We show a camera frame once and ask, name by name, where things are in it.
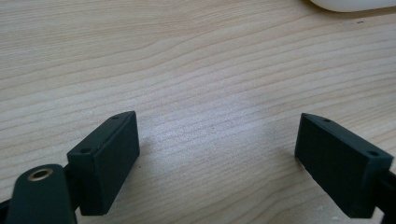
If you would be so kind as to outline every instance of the light wood tabletop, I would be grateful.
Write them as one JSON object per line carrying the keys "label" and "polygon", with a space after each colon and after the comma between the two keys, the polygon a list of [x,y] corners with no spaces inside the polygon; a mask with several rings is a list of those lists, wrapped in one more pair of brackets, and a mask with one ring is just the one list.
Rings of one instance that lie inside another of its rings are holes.
{"label": "light wood tabletop", "polygon": [[301,113],[396,155],[396,9],[302,0],[2,1],[0,201],[112,115],[141,155],[78,223],[353,220],[294,159]]}

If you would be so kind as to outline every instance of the screw hole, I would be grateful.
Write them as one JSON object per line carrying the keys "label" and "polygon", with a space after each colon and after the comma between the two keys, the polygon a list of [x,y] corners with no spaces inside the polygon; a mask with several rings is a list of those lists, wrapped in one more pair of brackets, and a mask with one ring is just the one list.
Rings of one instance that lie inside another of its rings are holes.
{"label": "screw hole", "polygon": [[39,181],[49,177],[50,175],[52,175],[52,173],[53,170],[50,168],[40,169],[29,174],[27,179],[30,181]]}
{"label": "screw hole", "polygon": [[88,154],[88,153],[91,152],[91,149],[90,149],[90,148],[83,148],[83,149],[80,150],[79,152],[82,153],[82,154]]}
{"label": "screw hole", "polygon": [[372,156],[379,156],[378,152],[369,151],[369,154]]}

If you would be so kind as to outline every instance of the white object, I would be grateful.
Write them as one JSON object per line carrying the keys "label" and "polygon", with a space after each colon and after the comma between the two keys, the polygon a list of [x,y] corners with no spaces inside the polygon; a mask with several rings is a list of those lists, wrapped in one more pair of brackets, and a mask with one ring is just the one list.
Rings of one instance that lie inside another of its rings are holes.
{"label": "white object", "polygon": [[320,7],[331,11],[352,12],[381,7],[395,7],[396,0],[311,0]]}

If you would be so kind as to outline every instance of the white plastic object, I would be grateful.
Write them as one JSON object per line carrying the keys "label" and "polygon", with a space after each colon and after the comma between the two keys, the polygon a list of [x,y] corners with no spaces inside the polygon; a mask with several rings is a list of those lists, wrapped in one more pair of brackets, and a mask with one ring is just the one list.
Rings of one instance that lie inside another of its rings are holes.
{"label": "white plastic object", "polygon": [[395,7],[396,0],[311,0],[331,11],[353,12],[381,7]]}

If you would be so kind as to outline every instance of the wooden surface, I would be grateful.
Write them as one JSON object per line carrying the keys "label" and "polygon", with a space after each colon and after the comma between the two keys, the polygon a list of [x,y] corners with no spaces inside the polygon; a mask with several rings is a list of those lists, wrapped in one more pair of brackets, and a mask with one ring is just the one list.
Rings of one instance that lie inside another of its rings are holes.
{"label": "wooden surface", "polygon": [[300,114],[396,155],[395,8],[300,0],[2,1],[0,200],[135,110],[141,156],[79,223],[351,220],[293,158]]}

